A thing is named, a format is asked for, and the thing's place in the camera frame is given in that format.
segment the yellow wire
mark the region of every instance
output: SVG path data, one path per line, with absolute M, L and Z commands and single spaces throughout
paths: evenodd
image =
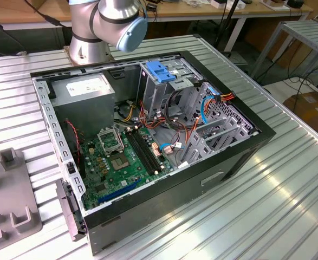
M 127 122 L 127 121 L 130 120 L 130 118 L 131 118 L 131 116 L 132 116 L 132 110 L 133 110 L 133 106 L 131 106 L 130 113 L 129 113 L 128 117 L 123 120 L 123 122 Z

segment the slotted metal surface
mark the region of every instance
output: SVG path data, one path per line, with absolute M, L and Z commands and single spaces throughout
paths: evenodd
M 318 22 L 292 21 L 284 22 L 282 26 L 284 31 L 318 52 Z
M 246 75 L 194 36 L 148 40 L 116 59 L 189 50 L 275 131 L 232 179 L 94 258 L 72 242 L 56 197 L 61 177 L 29 79 L 70 66 L 63 51 L 0 58 L 0 150 L 21 149 L 43 229 L 0 251 L 0 259 L 318 259 L 318 136 Z

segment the green circuit board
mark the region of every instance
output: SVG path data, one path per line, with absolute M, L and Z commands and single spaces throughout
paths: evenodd
M 154 142 L 146 128 L 141 128 L 139 134 L 149 144 Z M 86 193 L 83 195 L 83 201 L 87 210 L 97 207 L 99 198 L 131 185 L 135 185 L 135 188 L 140 187 L 173 171 L 170 162 L 165 157 L 160 157 L 161 161 L 157 158 L 157 162 L 165 168 L 157 175 L 149 175 L 124 132 L 120 133 L 120 138 L 124 145 L 124 152 L 110 157 L 105 156 L 98 138 L 81 145 L 86 169 L 86 177 L 83 178 Z M 111 137 L 107 136 L 103 142 L 107 147 L 114 146 L 114 139 Z

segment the wooden table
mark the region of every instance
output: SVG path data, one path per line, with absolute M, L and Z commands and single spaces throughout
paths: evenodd
M 217 9 L 210 5 L 201 7 L 191 7 L 184 2 L 160 3 L 158 4 L 157 22 L 171 21 L 194 21 L 194 20 L 219 20 L 222 18 L 224 9 Z M 40 12 L 52 16 L 63 25 L 71 26 L 70 10 L 66 0 L 47 0 L 40 8 Z M 303 5 L 301 9 L 291 9 L 291 11 L 273 11 L 264 6 L 259 0 L 253 0 L 245 9 L 236 10 L 232 18 L 238 19 L 232 32 L 225 51 L 230 51 L 242 30 L 247 18 L 253 17 L 278 17 L 278 16 L 301 16 L 300 20 L 305 20 L 312 9 Z M 149 22 L 155 20 L 153 12 L 148 12 Z M 54 26 L 44 21 L 36 13 L 20 12 L 16 10 L 0 8 L 0 23 L 5 30 L 53 28 Z

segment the blue cable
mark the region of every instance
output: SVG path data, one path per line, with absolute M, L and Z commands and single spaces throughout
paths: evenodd
M 203 122 L 206 124 L 207 123 L 207 119 L 204 115 L 204 102 L 207 100 L 207 99 L 213 99 L 214 97 L 213 96 L 207 96 L 205 97 L 203 100 L 202 100 L 202 103 L 201 103 L 201 118 L 203 120 Z
M 171 145 L 170 143 L 165 143 L 165 144 L 162 144 L 160 147 L 159 147 L 159 149 L 160 150 L 162 150 L 164 147 L 166 147 L 166 146 L 168 146 L 168 145 Z

